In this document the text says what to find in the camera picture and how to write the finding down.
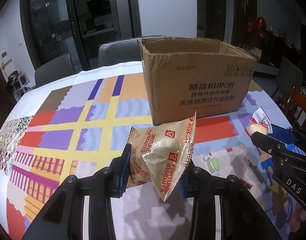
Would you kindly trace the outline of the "person's right hand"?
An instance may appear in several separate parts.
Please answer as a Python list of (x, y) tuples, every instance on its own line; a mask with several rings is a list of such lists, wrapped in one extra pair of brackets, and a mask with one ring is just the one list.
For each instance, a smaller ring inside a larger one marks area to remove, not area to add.
[(306, 239), (306, 211), (298, 203), (290, 220), (288, 239)]

